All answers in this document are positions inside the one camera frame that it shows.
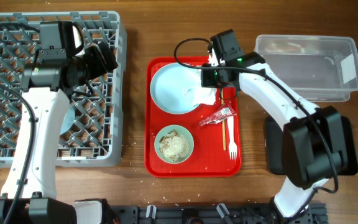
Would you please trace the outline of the white napkin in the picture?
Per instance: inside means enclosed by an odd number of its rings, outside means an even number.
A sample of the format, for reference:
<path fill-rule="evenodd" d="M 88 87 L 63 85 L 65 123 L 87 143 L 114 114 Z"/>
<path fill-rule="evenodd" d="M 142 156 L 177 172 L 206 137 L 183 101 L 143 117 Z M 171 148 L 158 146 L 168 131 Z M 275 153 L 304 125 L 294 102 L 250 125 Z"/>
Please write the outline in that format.
<path fill-rule="evenodd" d="M 201 86 L 201 70 L 190 69 L 191 83 L 183 89 L 183 95 L 189 96 L 193 106 L 214 105 L 216 102 L 216 88 Z"/>

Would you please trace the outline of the red snack wrapper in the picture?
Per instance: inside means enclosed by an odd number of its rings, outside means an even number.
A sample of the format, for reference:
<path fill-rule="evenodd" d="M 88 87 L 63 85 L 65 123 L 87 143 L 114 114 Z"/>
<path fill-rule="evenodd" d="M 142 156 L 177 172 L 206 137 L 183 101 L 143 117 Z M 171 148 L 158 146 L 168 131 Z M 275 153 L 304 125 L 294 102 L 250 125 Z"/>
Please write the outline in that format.
<path fill-rule="evenodd" d="M 200 126 L 204 126 L 206 124 L 217 124 L 221 121 L 224 121 L 230 116 L 235 116 L 236 112 L 229 104 L 221 105 L 213 114 L 209 115 L 205 119 L 202 119 L 199 122 Z"/>

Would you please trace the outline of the light blue cup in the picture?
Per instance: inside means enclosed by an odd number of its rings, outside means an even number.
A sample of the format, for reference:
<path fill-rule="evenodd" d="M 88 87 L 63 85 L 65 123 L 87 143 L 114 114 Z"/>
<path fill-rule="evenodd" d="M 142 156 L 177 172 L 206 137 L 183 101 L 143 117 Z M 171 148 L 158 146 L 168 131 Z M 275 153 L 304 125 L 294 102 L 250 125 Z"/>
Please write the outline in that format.
<path fill-rule="evenodd" d="M 75 120 L 75 109 L 72 105 L 69 106 L 68 111 L 65 114 L 63 119 L 62 128 L 60 130 L 60 135 L 66 133 L 70 130 Z"/>

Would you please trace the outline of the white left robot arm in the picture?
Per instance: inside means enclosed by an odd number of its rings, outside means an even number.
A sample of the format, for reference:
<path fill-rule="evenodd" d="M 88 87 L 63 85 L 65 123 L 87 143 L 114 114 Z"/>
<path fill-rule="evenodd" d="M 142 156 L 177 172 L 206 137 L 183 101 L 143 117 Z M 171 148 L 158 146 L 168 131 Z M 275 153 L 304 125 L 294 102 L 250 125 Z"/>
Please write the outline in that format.
<path fill-rule="evenodd" d="M 0 223 L 116 223 L 105 199 L 70 205 L 56 199 L 58 142 L 73 89 L 117 68 L 108 44 L 78 55 L 74 46 L 51 45 L 20 80 L 22 118 L 14 160 L 1 190 Z"/>

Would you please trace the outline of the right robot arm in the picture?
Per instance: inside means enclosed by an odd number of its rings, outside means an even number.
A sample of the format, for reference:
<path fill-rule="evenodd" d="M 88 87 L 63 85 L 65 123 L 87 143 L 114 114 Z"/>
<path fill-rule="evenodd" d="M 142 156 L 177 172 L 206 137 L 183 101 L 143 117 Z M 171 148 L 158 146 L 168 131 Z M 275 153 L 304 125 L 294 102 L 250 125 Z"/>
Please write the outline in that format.
<path fill-rule="evenodd" d="M 265 59 L 250 54 L 215 54 L 201 67 L 203 87 L 234 87 L 249 95 L 279 127 L 286 177 L 273 204 L 281 221 L 301 216 L 319 191 L 335 194 L 339 174 L 349 164 L 342 117 L 332 106 L 320 108 L 279 79 Z"/>

